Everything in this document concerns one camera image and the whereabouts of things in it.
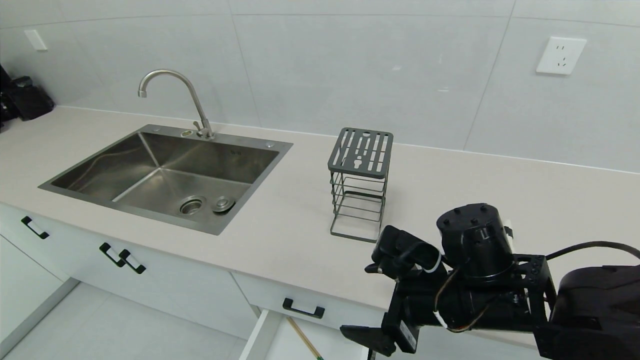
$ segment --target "dish rack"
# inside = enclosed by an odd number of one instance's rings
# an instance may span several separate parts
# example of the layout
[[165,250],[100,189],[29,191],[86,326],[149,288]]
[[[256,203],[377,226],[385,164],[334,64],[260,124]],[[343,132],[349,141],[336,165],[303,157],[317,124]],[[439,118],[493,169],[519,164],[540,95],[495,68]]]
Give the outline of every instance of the dish rack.
[[377,241],[393,141],[393,134],[384,131],[345,127],[340,132],[328,162],[333,197],[331,235]]

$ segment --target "white countertop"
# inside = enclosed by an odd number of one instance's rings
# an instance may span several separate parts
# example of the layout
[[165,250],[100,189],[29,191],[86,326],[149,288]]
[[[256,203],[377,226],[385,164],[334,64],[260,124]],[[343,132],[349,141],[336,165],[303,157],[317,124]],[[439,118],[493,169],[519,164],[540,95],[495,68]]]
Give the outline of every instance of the white countertop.
[[[329,234],[333,136],[216,124],[222,133],[294,144],[220,236],[38,189],[147,124],[192,127],[186,120],[66,107],[29,122],[14,120],[0,134],[0,201],[151,249],[386,310],[394,282],[363,270],[374,245]],[[512,221],[518,253],[548,254],[591,240],[640,247],[639,186],[640,174],[395,143],[384,223],[440,247],[435,222],[442,213],[487,202]],[[557,285],[570,270],[604,264],[637,260],[617,250],[587,249],[550,262]],[[533,343],[526,334],[495,337]]]

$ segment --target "wall switch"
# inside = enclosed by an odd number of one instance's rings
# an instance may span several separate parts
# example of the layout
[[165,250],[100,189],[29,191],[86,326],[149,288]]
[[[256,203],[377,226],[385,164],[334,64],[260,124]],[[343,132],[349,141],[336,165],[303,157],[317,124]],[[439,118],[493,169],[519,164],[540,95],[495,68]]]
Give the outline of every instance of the wall switch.
[[551,37],[536,72],[569,75],[573,72],[587,40]]
[[31,42],[31,46],[37,51],[46,51],[47,46],[42,41],[40,34],[38,34],[37,30],[25,30],[24,34],[27,35],[29,42]]

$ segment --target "faucet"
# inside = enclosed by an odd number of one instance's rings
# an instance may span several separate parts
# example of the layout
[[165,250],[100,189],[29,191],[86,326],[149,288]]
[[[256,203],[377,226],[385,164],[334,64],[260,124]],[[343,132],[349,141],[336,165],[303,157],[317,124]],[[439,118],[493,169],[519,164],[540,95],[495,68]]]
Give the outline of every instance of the faucet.
[[189,89],[189,93],[191,94],[191,98],[193,98],[193,103],[198,110],[198,115],[200,116],[200,121],[202,123],[202,127],[200,127],[197,121],[193,122],[193,125],[195,125],[195,127],[198,129],[197,134],[199,137],[213,139],[216,136],[216,133],[214,133],[214,131],[211,129],[211,124],[207,120],[207,117],[204,115],[204,110],[202,110],[202,105],[200,105],[200,100],[198,99],[198,95],[196,94],[196,89],[193,88],[193,84],[189,81],[189,79],[187,79],[187,77],[182,75],[181,73],[169,69],[157,69],[149,72],[147,75],[145,75],[144,78],[142,78],[142,80],[140,80],[140,85],[138,87],[138,97],[147,97],[147,84],[149,84],[149,81],[151,81],[151,79],[160,75],[171,75],[182,80],[182,82],[187,86],[187,88]]

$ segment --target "sink basin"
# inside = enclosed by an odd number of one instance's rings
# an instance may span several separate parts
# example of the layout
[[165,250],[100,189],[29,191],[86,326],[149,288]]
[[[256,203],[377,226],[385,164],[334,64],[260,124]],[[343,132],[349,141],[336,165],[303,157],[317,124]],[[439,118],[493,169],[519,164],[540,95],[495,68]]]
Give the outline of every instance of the sink basin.
[[40,188],[219,235],[291,146],[147,125]]

